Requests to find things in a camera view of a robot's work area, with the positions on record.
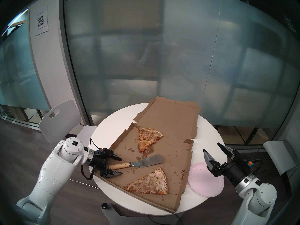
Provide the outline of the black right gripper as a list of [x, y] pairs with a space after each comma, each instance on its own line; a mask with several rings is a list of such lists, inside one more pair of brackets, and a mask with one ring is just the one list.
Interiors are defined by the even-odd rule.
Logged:
[[240, 153], [228, 146], [217, 143], [222, 152], [230, 158], [228, 163], [220, 164], [205, 149], [203, 149], [205, 163], [207, 169], [214, 177], [225, 176], [231, 184], [236, 187], [245, 177], [250, 175], [251, 168], [249, 162], [250, 157], [240, 155]]

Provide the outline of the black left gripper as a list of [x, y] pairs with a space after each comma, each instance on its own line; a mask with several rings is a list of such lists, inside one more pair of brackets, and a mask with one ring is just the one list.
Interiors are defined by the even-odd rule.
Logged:
[[98, 169], [100, 170], [100, 176], [103, 178], [112, 178], [123, 174], [117, 170], [111, 170], [110, 168], [107, 168], [108, 158], [122, 161], [122, 158], [115, 154], [113, 150], [103, 148], [95, 151], [90, 149], [90, 152], [92, 154], [89, 162], [89, 166], [92, 167], [91, 173], [93, 173], [95, 169]]

